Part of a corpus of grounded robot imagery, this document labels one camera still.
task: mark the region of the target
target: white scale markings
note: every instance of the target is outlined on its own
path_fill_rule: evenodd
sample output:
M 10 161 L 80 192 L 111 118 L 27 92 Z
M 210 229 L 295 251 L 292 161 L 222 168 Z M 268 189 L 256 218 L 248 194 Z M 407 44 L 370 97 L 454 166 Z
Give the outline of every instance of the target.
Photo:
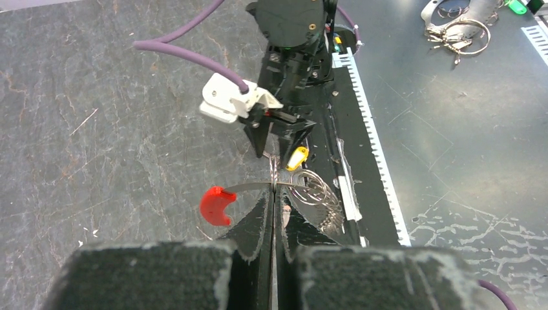
M 411 240 L 409 238 L 409 233 L 407 232 L 407 228 L 405 227 L 403 214 L 401 213 L 401 208 L 395 194 L 394 184 L 392 183 L 390 173 L 388 172 L 388 165 L 386 164 L 385 155 L 383 153 L 383 149 L 381 148 L 379 135 L 377 134 L 377 129 L 375 129 L 375 124 L 373 123 L 371 110 L 369 109 L 369 104 L 367 103 L 365 91 L 363 90 L 363 84 L 361 83 L 356 62 L 354 61 L 354 57 L 352 56 L 352 49 L 350 47 L 348 48 L 348 53 L 346 55 L 333 53 L 333 68 L 341 67 L 348 68 L 348 71 L 350 73 L 350 79 L 352 80 L 354 92 L 356 93 L 356 98 L 358 100 L 358 105 L 363 117 L 363 122 L 365 124 L 365 127 L 367 128 L 370 142 L 373 147 L 373 154 L 375 155 L 375 158 L 377 160 L 377 167 L 379 168 L 379 172 L 381 173 L 381 180 L 383 181 L 383 184 L 385 186 L 385 192 L 386 196 L 388 197 L 390 211 L 392 212 L 392 216 L 394 217 L 394 224 L 397 230 L 398 241 L 401 245 L 410 247 Z M 348 184 L 348 182 L 345 182 L 344 186 L 348 187 L 346 189 L 347 192 L 353 194 L 352 184 Z M 358 212 L 359 214 L 359 209 L 355 205 L 354 201 L 349 200 L 348 203 L 346 202 L 347 201 L 344 201 L 344 211 L 347 214 L 347 217 L 349 214 L 351 214 L 351 217 L 360 218 L 361 214 L 359 216 L 356 215 L 356 212 Z

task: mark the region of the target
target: gray foam pad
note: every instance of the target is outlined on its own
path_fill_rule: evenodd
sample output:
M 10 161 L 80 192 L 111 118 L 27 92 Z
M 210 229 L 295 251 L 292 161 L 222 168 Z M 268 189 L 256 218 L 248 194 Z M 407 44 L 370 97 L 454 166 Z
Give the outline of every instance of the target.
M 45 309 L 225 309 L 235 249 L 230 241 L 82 247 Z
M 477 280 L 451 251 L 318 246 L 296 263 L 301 309 L 478 309 Z

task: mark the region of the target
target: metal key ring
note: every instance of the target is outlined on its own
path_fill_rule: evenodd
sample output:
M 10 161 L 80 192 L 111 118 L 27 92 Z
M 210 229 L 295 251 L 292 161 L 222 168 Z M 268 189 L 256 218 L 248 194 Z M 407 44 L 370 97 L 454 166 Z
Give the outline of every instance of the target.
M 472 25 L 476 25 L 476 26 L 480 27 L 487 34 L 487 42 L 479 50 L 475 50 L 473 52 L 462 52 L 460 50 L 455 50 L 454 48 L 451 48 L 450 45 L 447 48 L 449 48 L 451 51 L 453 51 L 455 53 L 458 53 L 458 54 L 461 54 L 461 55 L 468 55 L 468 56 L 476 55 L 476 54 L 479 54 L 482 51 L 484 51 L 487 48 L 487 46 L 489 45 L 489 42 L 491 41 L 491 32 L 489 31 L 489 28 L 486 25 L 484 25 L 481 21 L 461 17 L 459 19 L 455 19 L 455 20 L 451 21 L 449 24 L 447 24 L 446 27 L 444 27 L 443 30 L 444 30 L 444 32 L 447 33 L 447 30 L 449 28 L 451 28 L 453 26 L 456 26 L 456 25 L 462 25 L 462 24 L 468 24 L 468 25 L 472 24 Z

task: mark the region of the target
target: white stripe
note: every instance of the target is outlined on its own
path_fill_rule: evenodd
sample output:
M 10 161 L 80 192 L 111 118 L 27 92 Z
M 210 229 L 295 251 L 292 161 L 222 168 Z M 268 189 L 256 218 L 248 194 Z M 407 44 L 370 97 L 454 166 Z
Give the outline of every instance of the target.
M 523 33 L 538 52 L 544 63 L 548 66 L 548 34 L 545 33 L 546 26 L 538 20 L 539 26 L 523 27 Z
M 344 213 L 347 220 L 359 221 L 362 219 L 361 214 L 356 212 L 356 204 L 354 203 L 354 198 L 352 192 L 350 191 L 350 186 L 346 181 L 345 176 L 339 176 L 339 187 L 341 188 L 342 204 L 344 206 Z
M 367 242 L 365 241 L 365 237 L 360 236 L 360 244 L 361 244 L 361 247 L 367 247 Z
M 411 246 L 409 233 L 407 232 L 407 228 L 405 227 L 403 214 L 401 212 L 401 208 L 395 194 L 394 184 L 392 183 L 390 173 L 388 172 L 388 165 L 386 164 L 385 155 L 383 153 L 383 149 L 381 148 L 381 141 L 379 140 L 377 129 L 375 128 L 375 124 L 373 123 L 371 110 L 369 108 L 369 104 L 367 103 L 365 91 L 363 90 L 363 84 L 361 83 L 361 78 L 359 76 L 356 62 L 354 61 L 354 57 L 352 56 L 352 49 L 350 47 L 348 48 L 348 53 L 346 55 L 333 53 L 333 67 L 348 68 L 348 71 L 350 73 L 350 79 L 353 83 L 354 92 L 356 93 L 358 99 L 358 105 L 363 117 L 363 121 L 365 127 L 367 128 L 367 132 L 373 147 L 373 154 L 377 159 L 377 167 L 379 168 L 379 172 L 381 173 L 381 180 L 383 181 L 385 186 L 386 196 L 388 197 L 388 203 L 390 204 L 390 211 L 392 212 L 392 216 L 394 217 L 394 224 L 397 230 L 398 241 L 401 245 Z

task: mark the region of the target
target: green object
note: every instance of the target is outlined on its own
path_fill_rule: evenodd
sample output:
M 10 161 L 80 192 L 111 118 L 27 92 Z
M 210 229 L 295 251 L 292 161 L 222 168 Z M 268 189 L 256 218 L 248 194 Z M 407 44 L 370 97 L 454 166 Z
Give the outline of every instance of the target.
M 527 8 L 520 0 L 510 0 L 510 2 L 508 2 L 508 7 L 518 15 L 527 13 Z

